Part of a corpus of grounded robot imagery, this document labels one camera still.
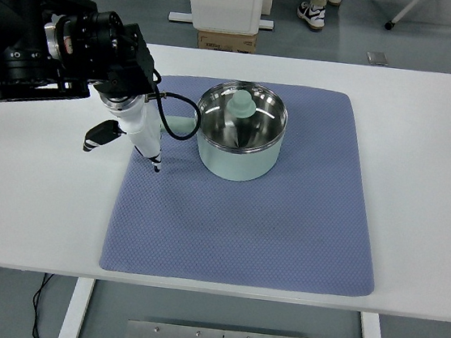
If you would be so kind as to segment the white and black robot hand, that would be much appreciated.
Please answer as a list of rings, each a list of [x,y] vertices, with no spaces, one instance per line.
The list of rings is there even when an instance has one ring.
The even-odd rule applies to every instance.
[[[162,165],[161,120],[156,107],[144,96],[108,98],[100,95],[100,99],[117,119],[106,120],[90,129],[85,134],[83,150],[90,152],[126,134],[137,152],[150,160],[158,173]]]

